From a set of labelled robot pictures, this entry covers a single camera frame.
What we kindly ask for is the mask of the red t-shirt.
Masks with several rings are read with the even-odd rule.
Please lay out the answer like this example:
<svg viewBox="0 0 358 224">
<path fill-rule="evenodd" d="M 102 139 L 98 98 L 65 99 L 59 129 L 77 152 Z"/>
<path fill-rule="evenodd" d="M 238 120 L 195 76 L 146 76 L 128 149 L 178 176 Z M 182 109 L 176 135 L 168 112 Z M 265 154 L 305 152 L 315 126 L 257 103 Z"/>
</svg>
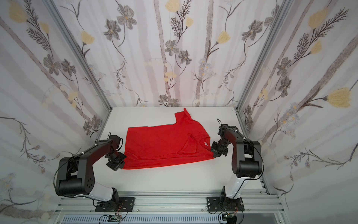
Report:
<svg viewBox="0 0 358 224">
<path fill-rule="evenodd" d="M 130 127 L 125 140 L 124 169 L 149 169 L 207 161 L 214 158 L 210 136 L 187 109 L 176 122 L 154 127 Z"/>
</svg>

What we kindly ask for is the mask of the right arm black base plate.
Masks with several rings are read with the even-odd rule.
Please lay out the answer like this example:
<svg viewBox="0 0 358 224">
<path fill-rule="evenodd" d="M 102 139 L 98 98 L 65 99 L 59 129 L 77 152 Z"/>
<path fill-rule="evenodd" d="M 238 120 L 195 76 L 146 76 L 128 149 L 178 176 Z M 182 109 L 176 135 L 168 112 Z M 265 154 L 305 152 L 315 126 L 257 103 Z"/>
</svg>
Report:
<svg viewBox="0 0 358 224">
<path fill-rule="evenodd" d="M 206 198 L 207 209 L 209 212 L 215 211 L 238 211 L 244 212 L 244 204 L 242 198 L 230 199 L 230 198 L 220 198 L 220 197 L 207 197 Z"/>
</svg>

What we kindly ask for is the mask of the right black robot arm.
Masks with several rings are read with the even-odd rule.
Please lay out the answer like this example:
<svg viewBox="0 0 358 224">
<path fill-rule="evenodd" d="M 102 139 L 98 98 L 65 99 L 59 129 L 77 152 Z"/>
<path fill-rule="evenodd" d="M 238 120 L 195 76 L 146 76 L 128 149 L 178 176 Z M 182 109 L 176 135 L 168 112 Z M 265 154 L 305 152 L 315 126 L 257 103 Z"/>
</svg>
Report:
<svg viewBox="0 0 358 224">
<path fill-rule="evenodd" d="M 238 127 L 230 126 L 217 120 L 220 124 L 220 140 L 213 142 L 211 152 L 214 158 L 228 155 L 228 146 L 233 146 L 231 168 L 233 176 L 229 184 L 223 187 L 221 204 L 237 202 L 249 181 L 256 181 L 264 173 L 264 162 L 261 155 L 261 144 L 252 141 L 240 133 Z"/>
</svg>

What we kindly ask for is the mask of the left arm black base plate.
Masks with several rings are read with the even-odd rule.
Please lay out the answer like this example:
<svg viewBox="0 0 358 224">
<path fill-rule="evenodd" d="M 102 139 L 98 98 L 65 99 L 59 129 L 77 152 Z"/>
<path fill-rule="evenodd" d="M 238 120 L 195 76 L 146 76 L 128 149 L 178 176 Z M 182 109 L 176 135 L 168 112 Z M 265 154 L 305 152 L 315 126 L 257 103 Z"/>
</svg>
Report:
<svg viewBox="0 0 358 224">
<path fill-rule="evenodd" d="M 135 197 L 119 197 L 114 201 L 98 202 L 95 212 L 132 212 Z"/>
</svg>

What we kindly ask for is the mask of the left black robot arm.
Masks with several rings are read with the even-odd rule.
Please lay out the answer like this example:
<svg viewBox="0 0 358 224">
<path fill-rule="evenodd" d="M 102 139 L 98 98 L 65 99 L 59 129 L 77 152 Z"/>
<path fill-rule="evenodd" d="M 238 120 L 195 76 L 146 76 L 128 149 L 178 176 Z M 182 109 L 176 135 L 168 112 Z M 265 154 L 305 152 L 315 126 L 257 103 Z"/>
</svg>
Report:
<svg viewBox="0 0 358 224">
<path fill-rule="evenodd" d="M 108 168 L 113 171 L 122 169 L 126 158 L 120 152 L 122 146 L 122 138 L 109 135 L 106 140 L 96 141 L 92 147 L 77 155 L 62 158 L 53 179 L 56 194 L 70 198 L 86 197 L 105 203 L 118 201 L 115 188 L 96 182 L 93 165 L 105 157 Z"/>
</svg>

